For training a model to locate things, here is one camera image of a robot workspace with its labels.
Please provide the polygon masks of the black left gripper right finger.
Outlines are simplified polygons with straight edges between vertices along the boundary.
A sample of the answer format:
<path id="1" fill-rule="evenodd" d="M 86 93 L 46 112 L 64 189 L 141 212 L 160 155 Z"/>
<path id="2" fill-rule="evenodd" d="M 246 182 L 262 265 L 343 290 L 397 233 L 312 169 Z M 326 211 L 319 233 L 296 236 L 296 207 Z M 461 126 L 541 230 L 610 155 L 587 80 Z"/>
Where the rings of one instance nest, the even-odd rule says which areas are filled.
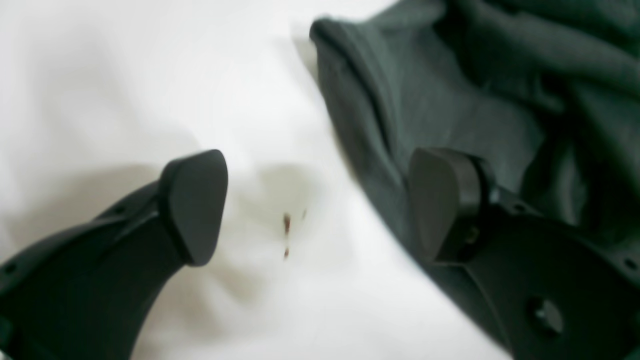
<path id="1" fill-rule="evenodd" d="M 543 216 L 448 148 L 416 149 L 408 187 L 422 256 L 471 276 L 515 360 L 639 358 L 637 244 Z"/>

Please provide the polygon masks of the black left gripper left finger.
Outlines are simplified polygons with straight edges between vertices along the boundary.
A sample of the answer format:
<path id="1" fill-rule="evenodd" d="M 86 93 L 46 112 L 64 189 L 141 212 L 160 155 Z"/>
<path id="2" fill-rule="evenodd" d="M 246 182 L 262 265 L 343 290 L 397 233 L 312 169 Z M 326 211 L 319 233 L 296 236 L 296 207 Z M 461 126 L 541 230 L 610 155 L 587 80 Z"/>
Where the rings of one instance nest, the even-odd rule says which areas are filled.
<path id="1" fill-rule="evenodd" d="M 3 360 L 128 360 L 160 292 L 214 255 L 228 172 L 219 150 L 170 161 L 158 180 L 1 265 Z"/>

